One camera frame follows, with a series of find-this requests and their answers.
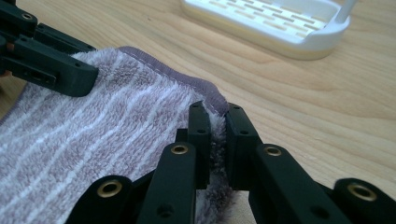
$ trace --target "wooden table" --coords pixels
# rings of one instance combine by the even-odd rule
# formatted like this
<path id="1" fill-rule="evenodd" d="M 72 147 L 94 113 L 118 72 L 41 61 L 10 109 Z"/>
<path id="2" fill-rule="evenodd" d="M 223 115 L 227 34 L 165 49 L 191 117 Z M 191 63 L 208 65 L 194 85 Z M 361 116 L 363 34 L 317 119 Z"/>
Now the wooden table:
<path id="1" fill-rule="evenodd" d="M 280 56 L 186 16 L 179 0 L 19 0 L 18 6 L 98 49 L 133 46 L 215 83 L 262 140 L 281 145 L 319 183 L 367 180 L 396 198 L 396 1 L 359 1 L 335 51 Z M 24 85 L 0 79 L 0 116 Z M 242 193 L 230 223 L 254 223 Z"/>

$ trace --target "gray striped towel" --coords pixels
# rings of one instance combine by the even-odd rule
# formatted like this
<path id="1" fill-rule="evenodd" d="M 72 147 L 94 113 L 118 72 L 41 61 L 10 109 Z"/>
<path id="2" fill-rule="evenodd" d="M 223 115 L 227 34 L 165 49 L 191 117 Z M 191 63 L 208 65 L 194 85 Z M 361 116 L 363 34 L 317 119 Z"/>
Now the gray striped towel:
<path id="1" fill-rule="evenodd" d="M 95 180 L 155 169 L 163 148 L 203 101 L 212 125 L 211 185 L 197 191 L 197 223 L 223 217 L 232 192 L 222 154 L 228 104 L 217 88 L 139 49 L 79 53 L 99 67 L 92 92 L 73 98 L 27 84 L 0 120 L 0 223 L 64 223 Z"/>

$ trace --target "towel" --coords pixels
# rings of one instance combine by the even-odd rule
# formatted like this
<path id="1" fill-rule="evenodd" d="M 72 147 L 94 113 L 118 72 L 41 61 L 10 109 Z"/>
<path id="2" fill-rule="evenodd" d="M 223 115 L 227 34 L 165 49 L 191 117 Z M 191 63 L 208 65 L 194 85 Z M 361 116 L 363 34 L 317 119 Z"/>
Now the towel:
<path id="1" fill-rule="evenodd" d="M 28 83 L 0 120 L 0 223 L 65 223 L 95 180 L 135 181 L 152 171 L 197 101 L 209 114 L 212 152 L 211 184 L 197 190 L 195 219 L 222 219 L 233 194 L 223 168 L 228 104 L 218 89 L 131 47 L 73 57 L 99 68 L 88 96 Z"/>

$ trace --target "white plastic tray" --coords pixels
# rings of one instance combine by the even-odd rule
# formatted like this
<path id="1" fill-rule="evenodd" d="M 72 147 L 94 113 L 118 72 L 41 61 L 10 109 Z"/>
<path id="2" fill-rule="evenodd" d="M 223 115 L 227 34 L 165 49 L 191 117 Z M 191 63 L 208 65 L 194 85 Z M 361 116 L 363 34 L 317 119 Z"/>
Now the white plastic tray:
<path id="1" fill-rule="evenodd" d="M 332 52 L 356 0 L 182 0 L 185 12 L 226 32 L 295 59 Z"/>

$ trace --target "white stripe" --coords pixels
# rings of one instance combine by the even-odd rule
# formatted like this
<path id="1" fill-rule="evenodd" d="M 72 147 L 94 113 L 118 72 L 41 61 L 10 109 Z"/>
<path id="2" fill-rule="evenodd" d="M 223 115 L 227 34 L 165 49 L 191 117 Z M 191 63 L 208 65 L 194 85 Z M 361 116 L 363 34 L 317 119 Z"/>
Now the white stripe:
<path id="1" fill-rule="evenodd" d="M 125 55 L 122 52 L 119 52 L 117 54 L 117 59 L 111 66 L 111 71 L 116 71 L 118 67 L 120 67 L 121 62 L 123 62 L 123 59 L 125 58 Z"/>
<path id="2" fill-rule="evenodd" d="M 60 105 L 57 105 L 57 106 L 56 106 L 56 109 L 53 110 L 53 111 L 50 113 L 50 116 L 49 116 L 49 117 L 46 117 L 46 118 L 45 118 L 45 121 L 44 121 L 44 122 L 41 122 L 40 125 L 38 125 L 38 126 L 32 127 L 33 129 L 30 130 L 30 131 L 28 131 L 28 132 L 25 132 L 25 134 L 19 134 L 17 137 L 13 137 L 13 138 L 11 138 L 11 139 L 8 139 L 7 143 L 10 144 L 10 145 L 12 145 L 12 144 L 13 144 L 14 142 L 16 142 L 16 141 L 22 142 L 22 141 L 23 141 L 23 138 L 28 138 L 29 136 L 35 136 L 36 133 L 42 132 L 42 131 L 43 131 L 43 130 L 42 130 L 43 126 L 45 126 L 47 123 L 49 123 L 53 117 L 58 116 L 58 112 L 59 112 L 61 109 L 64 109 L 64 105 L 65 105 L 66 103 L 68 103 L 68 102 L 69 102 L 68 99 L 63 99 L 63 100 L 62 100 L 62 103 L 61 103 Z"/>
<path id="3" fill-rule="evenodd" d="M 181 112 L 183 112 L 183 111 L 185 111 L 185 110 L 187 109 L 188 103 L 191 102 L 191 95 L 189 94 L 189 96 L 190 96 L 189 98 L 186 98 L 186 99 L 184 100 L 184 102 L 182 103 L 182 106 L 177 107 L 177 115 L 180 115 Z M 175 132 L 175 131 L 176 131 L 176 130 L 175 130 L 175 126 L 176 126 L 176 125 L 177 125 L 177 123 L 176 123 L 176 122 L 173 122 L 173 126 L 169 125 L 168 128 L 166 129 L 166 131 L 167 131 L 168 133 L 171 132 L 171 131 L 174 131 L 174 132 Z M 134 166 L 137 167 L 137 168 L 139 168 L 144 162 L 146 162 L 147 159 L 148 159 L 148 157 L 149 157 L 149 156 L 152 156 L 153 151 L 155 151 L 155 150 L 157 149 L 156 147 L 157 147 L 159 144 L 161 144 L 161 143 L 165 140 L 164 138 L 167 138 L 167 137 L 168 137 L 168 133 L 160 134 L 160 137 L 157 137 L 157 138 L 155 139 L 155 141 L 151 144 L 152 147 L 147 148 L 147 150 L 145 150 L 145 153 L 144 153 L 144 155 L 143 155 L 143 158 L 140 158 L 138 164 L 135 164 Z M 138 176 L 136 176 L 136 175 L 140 175 L 140 174 L 134 174 L 133 179 L 135 179 L 135 178 L 138 177 Z"/>
<path id="4" fill-rule="evenodd" d="M 125 85 L 121 90 L 119 90 L 119 91 L 117 92 L 117 94 L 113 95 L 113 96 L 111 97 L 109 103 L 106 105 L 105 111 L 108 111 L 108 110 L 110 110 L 110 109 L 112 108 L 112 107 L 111 107 L 111 103 L 112 103 L 115 99 L 117 99 L 117 96 L 118 96 L 119 94 L 123 93 L 124 91 L 128 91 L 129 89 L 130 89 L 130 86 Z M 7 208 L 9 208 L 11 205 L 13 205 L 14 203 L 17 203 L 18 200 L 20 200 L 20 199 L 22 199 L 23 197 L 25 197 L 25 196 L 28 195 L 28 193 L 31 191 L 31 189 L 33 189 L 33 186 L 37 185 L 37 184 L 40 182 L 40 180 L 41 180 L 41 178 L 43 177 L 43 175 L 46 174 L 46 173 L 48 172 L 48 170 L 50 169 L 50 166 L 51 166 L 51 165 L 55 162 L 55 160 L 61 155 L 61 153 L 64 151 L 65 146 L 67 146 L 67 143 L 68 143 L 68 142 L 70 142 L 71 140 L 77 138 L 81 133 L 83 133 L 83 132 L 85 132 L 85 131 L 88 131 L 89 129 L 91 129 L 92 127 L 94 127 L 94 125 L 96 125 L 99 121 L 102 120 L 102 118 L 105 116 L 106 113 L 99 113 L 99 114 L 100 114 L 100 116 L 95 120 L 94 123 L 90 124 L 89 126 L 86 126 L 86 127 L 82 128 L 79 132 L 74 133 L 72 136 L 70 136 L 70 137 L 67 139 L 67 142 L 63 143 L 63 147 L 61 147 L 61 149 L 58 149 L 58 150 L 55 152 L 55 154 L 54 154 L 54 156 L 53 156 L 53 159 L 49 162 L 49 165 L 46 165 L 46 166 L 45 166 L 45 169 L 43 170 L 43 172 L 40 173 L 39 178 L 36 178 L 35 181 L 34 181 L 32 184 L 29 185 L 29 188 L 27 188 L 27 189 L 25 189 L 24 191 L 22 191 L 18 196 L 14 197 L 14 198 L 12 199 L 12 201 L 11 201 L 9 204 L 7 204 L 5 207 L 1 208 L 1 209 L 0 209 L 0 215 L 1 215 L 2 213 L 4 213 L 4 212 L 7 210 Z M 16 169 L 17 171 L 13 172 L 12 174 L 16 174 L 16 173 L 18 172 L 19 168 L 21 168 L 21 167 L 18 165 L 18 166 L 17 166 L 17 169 Z"/>
<path id="5" fill-rule="evenodd" d="M 25 102 L 27 99 L 26 97 L 22 97 L 22 99 L 18 102 L 18 105 L 22 105 L 20 107 L 30 107 L 31 105 L 32 108 L 29 108 L 29 111 L 26 112 L 23 110 L 23 113 L 19 118 L 14 119 L 14 121 L 12 122 L 11 126 L 6 128 L 6 131 L 2 133 L 2 137 L 4 137 L 4 139 L 12 139 L 13 137 L 15 137 L 15 129 L 17 129 L 20 125 L 22 126 L 22 124 L 27 120 L 31 118 L 31 115 L 36 113 L 36 111 L 38 110 L 38 108 L 40 106 L 42 106 L 41 102 L 48 96 L 51 94 L 51 91 L 46 91 L 47 94 L 41 94 L 41 96 L 39 98 L 36 98 L 34 102 Z"/>
<path id="6" fill-rule="evenodd" d="M 140 97 L 141 95 L 144 95 L 145 93 L 150 93 L 150 92 L 152 92 L 152 89 L 157 88 L 157 87 L 158 87 L 158 83 L 159 83 L 159 82 L 156 81 L 156 83 L 155 83 L 153 86 L 150 86 L 149 88 L 145 89 L 144 91 L 139 92 L 139 93 L 134 97 L 134 101 L 131 102 L 131 103 L 129 103 L 127 112 L 129 112 L 132 108 L 135 108 L 134 102 L 136 102 L 138 99 L 140 99 L 139 97 Z M 168 93 L 171 92 L 171 91 L 173 91 L 175 88 L 176 88 L 176 85 L 173 85 L 172 88 L 167 89 L 165 93 L 162 93 L 162 94 L 161 94 L 162 97 L 161 97 L 160 99 L 157 100 L 157 102 L 156 102 L 156 104 L 155 104 L 156 106 L 154 106 L 154 108 L 156 108 L 157 106 L 160 106 L 160 105 L 162 105 L 162 104 L 166 104 L 167 101 L 164 100 L 163 98 L 164 98 L 164 97 L 168 97 Z M 184 100 L 182 106 L 178 108 L 178 113 L 177 113 L 176 118 L 178 118 L 178 116 L 179 116 L 179 114 L 181 113 L 181 111 L 185 110 L 185 108 L 186 108 L 185 106 L 190 102 L 190 99 L 191 99 L 191 96 L 190 96 L 189 98 L 186 98 L 186 99 Z M 152 110 L 150 111 L 148 117 L 153 117 L 154 114 L 155 114 L 156 112 L 158 112 L 156 109 L 152 109 Z M 129 114 L 129 113 L 125 113 L 125 116 L 122 117 L 122 119 L 121 119 L 121 121 L 120 121 L 119 123 L 123 123 L 124 120 L 127 118 L 127 115 L 128 115 L 128 114 Z M 151 121 L 152 121 L 152 119 L 146 119 L 145 124 L 147 124 L 147 123 L 149 123 L 149 122 L 151 122 Z M 169 133 L 170 131 L 174 131 L 174 130 L 175 130 L 175 127 L 174 127 L 174 126 L 176 126 L 176 122 L 174 123 L 173 126 L 169 125 L 168 128 L 166 129 L 166 131 L 165 131 L 164 133 L 160 133 L 160 136 L 162 136 L 163 138 L 167 138 L 167 137 L 168 137 L 168 133 Z M 108 136 L 111 136 L 111 135 L 112 135 L 114 132 L 116 132 L 117 130 L 118 130 L 118 129 L 115 129 L 115 128 L 114 128 L 114 129 L 112 129 L 112 130 L 106 132 L 106 136 L 103 138 L 103 141 L 105 141 L 106 138 L 107 138 Z M 142 133 L 142 132 L 145 131 L 145 130 L 146 130 L 146 128 L 139 128 L 138 131 L 139 131 L 140 133 Z M 136 135 L 134 136 L 133 139 L 129 139 L 130 141 L 127 142 L 126 144 L 124 144 L 124 147 L 123 147 L 123 148 L 118 149 L 118 150 L 116 151 L 115 154 L 112 154 L 111 160 L 110 160 L 110 162 L 109 162 L 108 164 L 114 164 L 114 162 L 117 161 L 117 160 L 120 158 L 120 155 L 122 155 L 122 153 L 123 153 L 125 150 L 127 150 L 128 146 L 136 139 L 136 137 L 137 137 L 138 135 L 139 135 L 139 134 L 136 134 Z M 159 138 L 156 138 L 156 141 L 154 142 L 154 144 L 153 144 L 152 147 L 153 147 L 153 148 L 157 148 L 157 146 L 158 146 L 160 143 L 162 143 L 163 140 L 166 140 L 166 139 L 159 139 Z M 102 145 L 102 142 L 103 142 L 103 141 L 97 142 L 94 146 L 91 146 L 91 147 L 87 150 L 88 152 L 90 152 L 90 153 L 88 153 L 88 154 L 89 154 L 89 157 L 86 155 L 86 156 L 84 157 L 84 160 L 76 167 L 76 169 L 74 169 L 73 171 L 69 171 L 69 172 L 68 172 L 69 174 L 68 174 L 68 176 L 67 176 L 67 178 L 66 178 L 66 181 L 65 181 L 62 185 L 58 185 L 57 189 L 54 190 L 54 191 L 49 195 L 49 197 L 46 198 L 45 204 L 43 204 L 42 206 L 39 206 L 36 210 L 34 210 L 33 212 L 30 213 L 30 216 L 29 216 L 29 219 L 28 219 L 29 221 L 33 220 L 33 218 L 35 218 L 35 217 L 46 207 L 46 206 L 45 206 L 46 204 L 48 204 L 48 203 L 51 202 L 54 198 L 56 198 L 57 195 L 59 194 L 59 192 L 61 192 L 64 188 L 66 188 L 66 187 L 72 182 L 73 178 L 76 177 L 77 173 L 78 173 L 79 170 L 82 168 L 82 166 L 83 166 L 83 164 L 85 163 L 85 161 L 87 161 L 87 160 L 91 157 L 92 151 L 93 151 L 95 148 L 97 148 L 98 146 Z M 106 166 L 106 169 L 105 169 L 105 170 L 102 170 L 101 173 L 99 174 L 99 176 L 103 176 L 103 175 L 107 174 L 107 172 L 108 172 L 111 168 L 112 168 L 112 167 L 111 167 L 110 165 Z"/>
<path id="7" fill-rule="evenodd" d="M 189 97 L 186 98 L 186 99 L 184 100 L 184 102 L 180 105 L 180 107 L 178 108 L 177 115 L 175 116 L 175 120 L 178 119 L 178 117 L 179 117 L 179 115 L 180 115 L 181 112 L 183 112 L 184 110 L 186 110 L 186 106 L 189 104 L 190 101 L 191 101 L 191 96 L 189 95 Z M 158 133 L 158 135 L 153 136 L 154 139 L 155 139 L 155 141 L 154 141 L 154 142 L 151 142 L 150 147 L 151 147 L 152 149 L 157 149 L 158 146 L 159 146 L 160 144 L 166 143 L 166 141 L 167 141 L 168 138 L 169 138 L 169 133 L 170 133 L 170 132 L 175 132 L 175 131 L 176 131 L 176 125 L 177 125 L 177 122 L 173 122 L 172 125 L 171 125 L 171 124 L 166 124 L 167 129 L 166 129 L 163 133 Z M 123 146 L 123 149 L 120 150 L 120 151 L 117 151 L 117 152 L 114 154 L 114 156 L 111 158 L 109 164 L 114 164 L 115 161 L 118 161 L 118 160 L 120 159 L 120 156 L 122 155 L 122 153 L 123 153 L 124 151 L 126 151 L 126 150 L 130 147 L 130 145 L 131 145 L 133 142 L 134 142 L 134 140 L 132 140 L 132 141 L 130 140 L 130 141 L 126 142 L 126 143 L 124 144 L 124 146 Z M 108 174 L 110 168 L 112 168 L 112 167 L 107 166 L 107 168 L 106 168 L 105 170 L 101 171 L 101 173 L 99 174 L 99 176 L 104 176 L 104 175 Z"/>
<path id="8" fill-rule="evenodd" d="M 122 59 L 123 59 L 122 56 L 123 56 L 123 54 L 121 52 L 119 52 L 115 63 L 120 64 L 120 61 L 122 61 Z M 94 54 L 93 57 L 91 57 L 91 61 L 94 62 L 94 60 L 96 60 L 97 58 L 98 58 L 98 56 L 96 54 Z M 114 75 L 115 75 L 115 73 L 110 72 L 108 77 L 114 77 Z M 131 78 L 131 80 L 129 81 L 129 83 L 133 83 L 135 80 L 136 80 L 136 76 L 133 76 Z M 80 110 L 78 111 L 78 113 L 74 114 L 73 117 L 71 117 L 67 122 L 65 122 L 63 125 L 59 125 L 56 129 L 54 129 L 50 133 L 49 132 L 44 132 L 42 136 L 37 138 L 35 140 L 34 144 L 32 146 L 30 146 L 27 151 L 25 151 L 22 155 L 20 155 L 18 157 L 18 160 L 17 160 L 17 162 L 15 163 L 15 166 L 14 166 L 14 167 L 17 167 L 17 169 L 13 170 L 13 172 L 9 173 L 6 177 L 4 177 L 6 180 L 4 180 L 4 178 L 2 178 L 0 180 L 0 182 L 3 182 L 3 181 L 7 182 L 11 177 L 13 177 L 14 175 L 16 175 L 18 173 L 18 171 L 21 168 L 21 166 L 20 166 L 21 162 L 24 161 L 26 158 L 28 158 L 32 153 L 35 152 L 35 150 L 38 149 L 38 148 L 35 147 L 37 144 L 44 142 L 49 136 L 55 135 L 57 132 L 61 131 L 65 127 L 70 126 L 70 123 L 73 122 L 75 119 L 77 119 L 77 117 L 81 115 L 82 111 L 84 111 L 84 109 L 86 107 L 90 106 L 92 101 L 97 100 L 97 96 L 96 95 L 100 95 L 100 93 L 102 92 L 102 89 L 104 89 L 105 86 L 106 86 L 105 84 L 101 85 L 95 91 L 93 91 L 90 95 L 88 95 L 87 96 L 88 100 L 85 101 L 84 105 L 82 105 L 80 107 Z M 14 141 L 21 141 L 21 139 L 17 138 L 17 137 L 11 138 L 11 141 L 9 142 L 9 144 L 11 145 Z"/>
<path id="9" fill-rule="evenodd" d="M 160 81 L 161 81 L 161 78 L 158 78 L 158 77 L 157 77 L 156 84 L 159 83 Z M 140 99 L 140 96 L 142 96 L 142 95 L 144 95 L 144 94 L 146 94 L 146 93 L 150 93 L 154 87 L 155 87 L 155 86 L 149 86 L 149 87 L 146 88 L 145 90 L 138 92 L 137 95 L 134 95 L 134 98 L 133 98 L 132 102 L 130 102 L 129 104 L 130 104 L 130 105 L 134 105 L 134 102 L 137 102 L 137 101 Z M 125 113 L 125 114 L 124 114 L 124 116 L 123 116 L 122 119 L 119 121 L 119 123 L 120 123 L 120 122 L 123 122 L 123 121 L 125 120 L 126 117 L 128 117 L 128 113 Z M 83 165 L 86 163 L 86 161 L 89 160 L 89 159 L 91 158 L 91 155 L 92 155 L 92 153 L 94 152 L 94 150 L 95 150 L 96 148 L 98 148 L 98 146 L 102 145 L 103 142 L 105 142 L 105 141 L 107 140 L 107 138 L 108 138 L 109 136 L 111 136 L 111 134 L 113 134 L 114 132 L 116 132 L 117 130 L 118 130 L 117 128 L 113 128 L 112 130 L 107 131 L 106 134 L 105 134 L 100 140 L 96 141 L 96 143 L 95 143 L 94 145 L 90 146 L 90 147 L 86 150 L 87 153 L 84 155 L 84 159 L 83 159 L 82 161 L 80 161 L 80 162 L 78 163 L 78 165 L 75 166 L 75 169 L 74 169 L 74 170 L 68 172 L 68 175 L 67 175 L 67 178 L 65 179 L 65 181 L 64 181 L 61 185 L 57 185 L 57 188 L 56 188 L 55 190 L 53 190 L 53 191 L 49 194 L 49 196 L 46 198 L 45 202 L 42 203 L 41 206 L 38 206 L 34 211 L 32 211 L 32 212 L 30 213 L 30 215 L 29 215 L 29 217 L 28 217 L 28 221 L 29 221 L 29 222 L 32 221 L 32 220 L 41 212 L 41 210 L 43 210 L 43 209 L 47 206 L 47 203 L 48 203 L 48 202 L 52 201 L 55 197 L 57 197 L 57 195 L 59 194 L 59 192 L 61 192 L 67 185 L 69 185 L 69 184 L 72 182 L 73 178 L 75 178 L 75 177 L 77 176 L 77 173 L 80 171 L 80 169 L 81 169 L 81 168 L 83 167 Z M 42 173 L 40 174 L 40 177 L 39 177 L 38 179 L 41 179 L 41 177 L 42 177 L 47 171 L 48 171 L 48 169 L 45 170 L 44 172 L 42 172 Z"/>

